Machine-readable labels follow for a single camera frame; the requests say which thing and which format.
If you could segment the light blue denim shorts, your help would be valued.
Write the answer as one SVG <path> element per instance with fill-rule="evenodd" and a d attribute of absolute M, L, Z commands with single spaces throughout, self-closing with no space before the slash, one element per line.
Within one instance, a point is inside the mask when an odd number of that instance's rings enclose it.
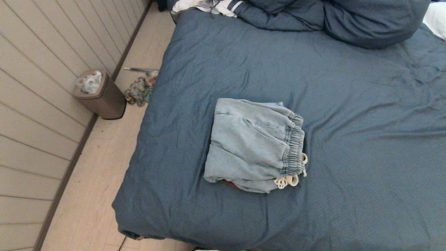
<path fill-rule="evenodd" d="M 295 187 L 306 177 L 303 118 L 278 103 L 219 98 L 204 178 L 247 192 Z"/>

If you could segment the rust brown shorts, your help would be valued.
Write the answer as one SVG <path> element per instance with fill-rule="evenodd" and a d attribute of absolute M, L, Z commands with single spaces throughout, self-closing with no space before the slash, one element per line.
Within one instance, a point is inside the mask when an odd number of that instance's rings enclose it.
<path fill-rule="evenodd" d="M 237 187 L 234 183 L 230 182 L 230 181 L 226 181 L 226 180 L 220 180 L 220 182 L 222 182 L 223 184 L 228 185 L 229 187 L 236 189 L 236 190 L 242 190 L 239 187 Z"/>

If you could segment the multicoloured rag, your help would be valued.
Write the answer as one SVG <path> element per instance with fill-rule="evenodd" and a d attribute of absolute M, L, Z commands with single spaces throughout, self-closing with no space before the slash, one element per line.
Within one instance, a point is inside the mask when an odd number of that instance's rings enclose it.
<path fill-rule="evenodd" d="M 124 95 L 127 102 L 131 105 L 143 107 L 149 103 L 153 89 L 155 87 L 157 76 L 151 78 L 139 77 L 134 81 Z"/>

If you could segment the thin silver metal rod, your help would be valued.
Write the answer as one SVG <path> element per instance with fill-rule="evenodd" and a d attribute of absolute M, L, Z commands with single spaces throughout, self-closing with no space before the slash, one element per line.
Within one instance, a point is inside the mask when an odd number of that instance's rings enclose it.
<path fill-rule="evenodd" d="M 158 69 L 153 69 L 153 68 L 138 68 L 138 67 L 124 67 L 123 69 L 138 73 L 145 73 L 146 75 L 149 75 L 151 73 L 157 73 L 159 71 Z"/>

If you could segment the brown trash bin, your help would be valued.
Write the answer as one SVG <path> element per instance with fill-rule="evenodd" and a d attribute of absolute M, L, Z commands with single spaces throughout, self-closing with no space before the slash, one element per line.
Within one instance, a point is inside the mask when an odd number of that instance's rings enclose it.
<path fill-rule="evenodd" d="M 110 75 L 103 70 L 101 85 L 95 94 L 84 94 L 76 86 L 73 96 L 86 108 L 105 120 L 121 119 L 124 116 L 126 108 L 126 99 L 121 90 L 111 79 Z"/>

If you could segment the white striped garment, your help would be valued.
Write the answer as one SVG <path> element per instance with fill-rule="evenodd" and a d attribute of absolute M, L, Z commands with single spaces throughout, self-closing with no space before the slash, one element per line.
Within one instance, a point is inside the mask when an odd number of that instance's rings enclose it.
<path fill-rule="evenodd" d="M 179 0 L 170 12 L 172 15 L 179 15 L 185 10 L 196 8 L 207 13 L 237 18 L 235 10 L 242 3 L 243 0 Z"/>

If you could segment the blue bed cover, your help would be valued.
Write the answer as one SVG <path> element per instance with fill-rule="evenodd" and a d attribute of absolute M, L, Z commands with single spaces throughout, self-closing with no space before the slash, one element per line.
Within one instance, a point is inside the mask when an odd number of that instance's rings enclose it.
<path fill-rule="evenodd" d="M 203 175 L 219 98 L 303 117 L 307 176 L 269 194 Z M 190 9 L 113 201 L 131 239 L 240 251 L 446 251 L 446 43 L 367 50 Z"/>

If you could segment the clear plastic bin bag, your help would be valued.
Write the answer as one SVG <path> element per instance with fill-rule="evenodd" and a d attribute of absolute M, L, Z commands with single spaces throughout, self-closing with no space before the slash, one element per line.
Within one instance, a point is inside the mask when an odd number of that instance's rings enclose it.
<path fill-rule="evenodd" d="M 95 94 L 101 85 L 102 72 L 100 70 L 86 70 L 77 79 L 76 86 L 84 94 Z"/>

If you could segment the crumpled blue duvet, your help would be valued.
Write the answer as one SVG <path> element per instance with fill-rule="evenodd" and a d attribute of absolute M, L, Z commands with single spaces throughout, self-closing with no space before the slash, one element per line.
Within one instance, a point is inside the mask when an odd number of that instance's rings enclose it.
<path fill-rule="evenodd" d="M 324 31 L 362 48 L 385 48 L 417 31 L 430 0 L 231 0 L 247 23 L 275 31 Z"/>

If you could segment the white pillow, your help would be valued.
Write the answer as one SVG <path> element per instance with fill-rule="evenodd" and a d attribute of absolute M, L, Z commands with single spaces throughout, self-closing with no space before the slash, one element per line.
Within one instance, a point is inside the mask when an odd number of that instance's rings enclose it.
<path fill-rule="evenodd" d="M 422 21 L 431 32 L 446 42 L 446 2 L 429 4 Z"/>

